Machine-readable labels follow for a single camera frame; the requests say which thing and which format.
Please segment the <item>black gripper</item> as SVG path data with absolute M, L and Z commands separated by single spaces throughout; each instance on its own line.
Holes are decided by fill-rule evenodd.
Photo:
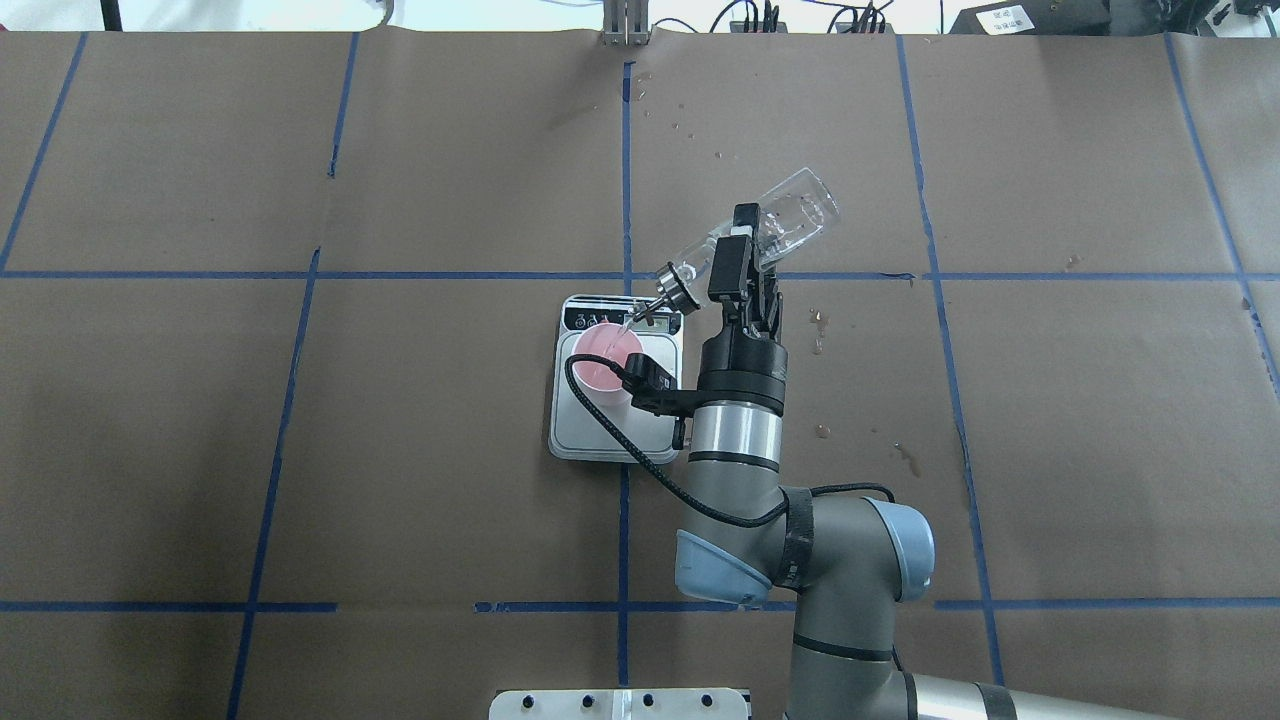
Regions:
M 745 304 L 751 260 L 749 236 L 718 238 L 708 299 L 719 304 L 722 329 L 701 346 L 699 407 L 737 402 L 767 411 L 785 409 L 788 351 L 781 343 L 783 295 L 776 269 L 769 266 L 758 273 L 755 307 Z

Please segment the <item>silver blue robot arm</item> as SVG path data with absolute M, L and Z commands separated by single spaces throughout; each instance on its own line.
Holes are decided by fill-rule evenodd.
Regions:
M 709 299 L 723 327 L 701 350 L 689 515 L 675 579 L 687 596 L 762 605 L 796 594 L 787 719 L 1134 719 L 1137 712 L 980 682 L 909 673 L 893 659 L 900 603 L 920 598 L 934 538 L 906 505 L 785 486 L 781 441 L 788 355 L 780 295 L 745 227 L 717 241 Z

